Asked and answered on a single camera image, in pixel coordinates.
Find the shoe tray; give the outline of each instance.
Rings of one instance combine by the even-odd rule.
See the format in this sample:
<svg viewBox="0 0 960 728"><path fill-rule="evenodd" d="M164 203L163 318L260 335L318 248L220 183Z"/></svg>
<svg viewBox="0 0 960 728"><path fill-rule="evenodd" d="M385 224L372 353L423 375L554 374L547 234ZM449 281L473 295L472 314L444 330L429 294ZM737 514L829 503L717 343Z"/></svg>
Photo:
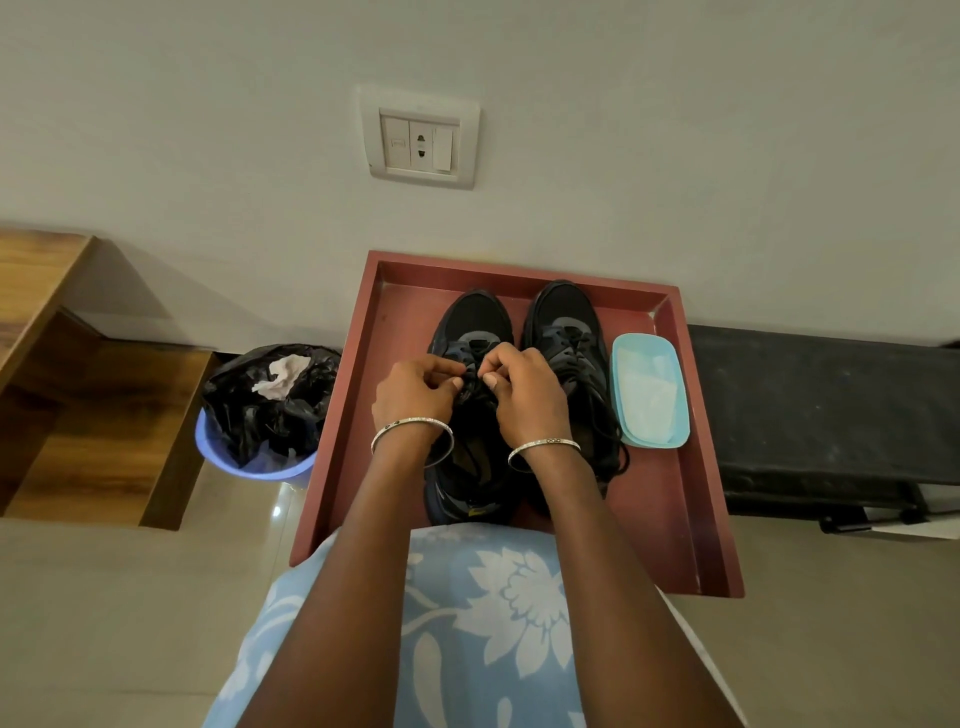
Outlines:
<svg viewBox="0 0 960 728"><path fill-rule="evenodd" d="M290 557L295 566L343 523L370 463L370 407L394 362L425 352L447 307L464 291L496 294L523 326L527 307L550 280L570 279L592 300L609 346L621 333L655 333L677 349L690 407L690 438L679 449L631 448L607 503L654 580L666 592L743 596L720 473L693 360L679 289L633 280L576 276L508 265L371 251ZM422 497L415 526L429 522ZM550 531L526 503L513 525Z"/></svg>

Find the trash can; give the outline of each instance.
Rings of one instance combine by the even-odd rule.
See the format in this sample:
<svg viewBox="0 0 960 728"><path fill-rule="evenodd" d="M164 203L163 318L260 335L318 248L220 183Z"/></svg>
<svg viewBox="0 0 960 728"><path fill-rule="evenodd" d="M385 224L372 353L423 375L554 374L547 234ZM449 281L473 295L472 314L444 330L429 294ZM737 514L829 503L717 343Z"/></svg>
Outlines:
<svg viewBox="0 0 960 728"><path fill-rule="evenodd" d="M278 344L232 358L204 383L195 438L225 473L305 488L340 352Z"/></svg>
<svg viewBox="0 0 960 728"><path fill-rule="evenodd" d="M206 418L206 412L203 410L200 411L200 417L197 419L195 436L197 449L200 453L225 473L239 475L251 480L270 480L274 482L282 480L295 488L306 488L310 483L313 463L317 459L316 452L307 455L295 465L287 465L284 468L280 464L279 456L274 454L269 446L264 443L256 457L243 468L240 468L230 456L230 453L227 452L227 448L220 438L214 433L210 421Z"/></svg>

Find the shoe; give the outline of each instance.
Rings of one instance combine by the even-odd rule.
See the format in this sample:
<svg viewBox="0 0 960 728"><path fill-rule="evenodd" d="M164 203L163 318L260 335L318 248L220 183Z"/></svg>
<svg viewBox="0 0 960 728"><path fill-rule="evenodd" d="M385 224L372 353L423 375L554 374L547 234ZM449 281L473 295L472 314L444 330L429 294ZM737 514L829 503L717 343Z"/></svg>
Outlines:
<svg viewBox="0 0 960 728"><path fill-rule="evenodd" d="M437 326L428 351L467 365L467 372L450 418L453 452L426 471L423 501L434 525L505 523L522 498L520 490L511 487L510 448L496 421L496 398L477 377L484 356L500 342L513 340L507 309L487 291L465 293ZM443 455L447 447L445 437L439 438L431 460Z"/></svg>
<svg viewBox="0 0 960 728"><path fill-rule="evenodd" d="M630 467L630 453L620 442L620 422L611 405L607 372L610 360L600 320L587 294L569 280L554 280L530 305L521 339L523 349L540 350L567 397L570 429L584 459L593 468L604 497L607 485ZM625 461L620 464L620 451ZM527 499L549 514L535 478L526 482Z"/></svg>

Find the floor tile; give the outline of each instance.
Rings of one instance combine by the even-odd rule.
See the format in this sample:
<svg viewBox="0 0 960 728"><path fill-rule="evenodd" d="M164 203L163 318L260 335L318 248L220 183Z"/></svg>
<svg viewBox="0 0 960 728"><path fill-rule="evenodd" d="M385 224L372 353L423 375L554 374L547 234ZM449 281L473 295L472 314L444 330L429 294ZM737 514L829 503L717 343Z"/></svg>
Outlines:
<svg viewBox="0 0 960 728"><path fill-rule="evenodd" d="M827 536L772 519L733 528L746 598L673 601L747 717L886 725L877 721L898 719L908 703L930 724L960 724L957 544Z"/></svg>
<svg viewBox="0 0 960 728"><path fill-rule="evenodd" d="M199 728L213 698L131 692L5 691L4 728Z"/></svg>
<svg viewBox="0 0 960 728"><path fill-rule="evenodd" d="M178 532L0 521L0 685L217 692L291 495L204 467Z"/></svg>
<svg viewBox="0 0 960 728"><path fill-rule="evenodd" d="M289 491L286 520L283 524L283 534L280 536L280 546L276 552L276 562L271 581L290 568L290 551L294 546L294 537L297 535L297 526L300 523L300 514L303 512L303 501L306 499L305 488L286 486Z"/></svg>

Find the plastic container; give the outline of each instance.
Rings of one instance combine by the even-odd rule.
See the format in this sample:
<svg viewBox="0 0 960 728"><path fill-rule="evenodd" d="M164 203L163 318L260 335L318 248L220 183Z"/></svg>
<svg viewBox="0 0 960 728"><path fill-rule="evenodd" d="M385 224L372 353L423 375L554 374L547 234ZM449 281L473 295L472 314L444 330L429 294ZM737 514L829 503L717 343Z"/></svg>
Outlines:
<svg viewBox="0 0 960 728"><path fill-rule="evenodd" d="M673 344L650 333L617 336L611 382L623 442L637 448L678 448L686 442L690 414Z"/></svg>
<svg viewBox="0 0 960 728"><path fill-rule="evenodd" d="M269 480L273 482L284 481L295 488L306 488L310 483L310 474L313 472L313 463L317 459L317 453L313 452L304 457L296 465L284 467L286 463L280 464L282 458L274 453L264 443L260 447L260 453L254 457L243 468L238 468L236 462L230 457L216 433L213 426L206 418L206 412L200 411L200 417L197 418L197 429L195 437L197 440L197 449L201 454L225 473L239 475L250 480Z"/></svg>

